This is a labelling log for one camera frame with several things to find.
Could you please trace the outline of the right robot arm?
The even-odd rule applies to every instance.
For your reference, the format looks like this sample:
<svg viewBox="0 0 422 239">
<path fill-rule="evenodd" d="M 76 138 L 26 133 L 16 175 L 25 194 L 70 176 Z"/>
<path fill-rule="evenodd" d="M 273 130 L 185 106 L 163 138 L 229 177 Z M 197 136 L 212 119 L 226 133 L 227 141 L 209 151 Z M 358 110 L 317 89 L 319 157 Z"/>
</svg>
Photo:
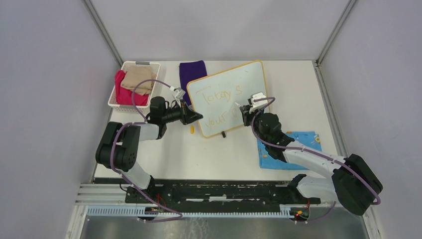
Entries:
<svg viewBox="0 0 422 239">
<path fill-rule="evenodd" d="M 289 137 L 281 129 L 276 114 L 266 113 L 252 105 L 240 106 L 243 123 L 251 127 L 257 141 L 268 155 L 284 163 L 297 164 L 319 174 L 297 175 L 287 190 L 293 203 L 305 198 L 339 202 L 349 212 L 361 216 L 370 206 L 379 205 L 383 185 L 365 160 L 357 155 L 330 155 Z"/>
</svg>

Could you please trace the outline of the yellow framed whiteboard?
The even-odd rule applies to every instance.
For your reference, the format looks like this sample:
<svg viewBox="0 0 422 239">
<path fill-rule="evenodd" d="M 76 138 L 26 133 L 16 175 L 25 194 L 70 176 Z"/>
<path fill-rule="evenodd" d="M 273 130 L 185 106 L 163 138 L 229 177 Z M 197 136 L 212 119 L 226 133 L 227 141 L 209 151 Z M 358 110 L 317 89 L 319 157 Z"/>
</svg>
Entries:
<svg viewBox="0 0 422 239">
<path fill-rule="evenodd" d="M 198 121 L 204 137 L 212 137 L 243 125 L 237 102 L 249 105 L 252 95 L 263 92 L 267 97 L 267 84 L 263 62 L 248 62 L 187 84 L 194 111 L 202 114 Z"/>
</svg>

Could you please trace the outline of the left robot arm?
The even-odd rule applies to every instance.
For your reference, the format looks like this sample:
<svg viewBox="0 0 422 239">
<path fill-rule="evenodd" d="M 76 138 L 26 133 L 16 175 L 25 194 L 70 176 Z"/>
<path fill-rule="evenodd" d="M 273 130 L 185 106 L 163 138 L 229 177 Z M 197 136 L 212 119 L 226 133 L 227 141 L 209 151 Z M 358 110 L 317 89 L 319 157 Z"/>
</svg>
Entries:
<svg viewBox="0 0 422 239">
<path fill-rule="evenodd" d="M 153 97 L 146 117 L 146 122 L 110 121 L 97 147 L 95 160 L 136 186 L 139 199 L 150 203 L 156 198 L 156 189 L 150 186 L 153 177 L 136 162 L 139 143 L 161 139 L 168 123 L 180 121 L 188 125 L 201 120 L 203 115 L 191 109 L 184 100 L 171 107 L 163 97 Z"/>
</svg>

